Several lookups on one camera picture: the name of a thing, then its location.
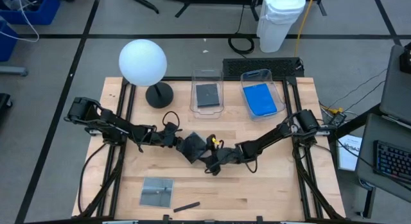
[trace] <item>white spherical lamp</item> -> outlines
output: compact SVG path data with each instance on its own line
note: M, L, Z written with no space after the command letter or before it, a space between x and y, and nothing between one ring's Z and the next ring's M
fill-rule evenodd
M173 100L173 89L160 82L166 74L167 58L161 47L150 40L129 42L120 52L119 67L124 78L136 86L150 86L148 104L164 108Z

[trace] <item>clear plastic bin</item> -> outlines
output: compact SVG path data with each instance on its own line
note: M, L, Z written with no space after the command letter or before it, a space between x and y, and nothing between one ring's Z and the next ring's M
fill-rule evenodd
M272 81L271 71L268 69L243 73L241 75L241 93L253 121L269 119L285 108L275 83Z
M195 118L216 119L224 110L223 72L194 70L191 81L190 109Z

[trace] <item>blue bin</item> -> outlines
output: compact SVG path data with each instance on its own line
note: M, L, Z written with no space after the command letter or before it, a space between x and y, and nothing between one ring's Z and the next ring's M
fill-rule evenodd
M25 11L27 19L31 24L49 25L60 6L60 0L41 0L40 8L35 12ZM21 12L11 10L0 10L0 16L10 24L27 24Z
M7 26L6 21L0 21L0 31L7 35L18 37L16 32ZM17 39L0 34L0 62L7 61L10 58L16 42Z

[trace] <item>paper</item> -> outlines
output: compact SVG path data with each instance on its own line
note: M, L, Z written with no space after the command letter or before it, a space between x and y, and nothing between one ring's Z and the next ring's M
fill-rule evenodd
M352 135L346 135L340 138L340 142L348 148L355 155L360 154L361 148L361 137L355 137ZM354 171L355 166L357 165L357 157L349 153L344 147L338 143L338 168L348 171Z

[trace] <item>black keyboard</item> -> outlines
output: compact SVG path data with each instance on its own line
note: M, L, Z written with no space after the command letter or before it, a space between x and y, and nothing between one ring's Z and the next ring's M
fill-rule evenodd
M304 68L300 66L299 58L236 58L223 60L224 76L241 76L241 74L269 69L273 77L296 76L304 77Z
M411 184L410 150L383 141L375 141L374 147L377 173Z

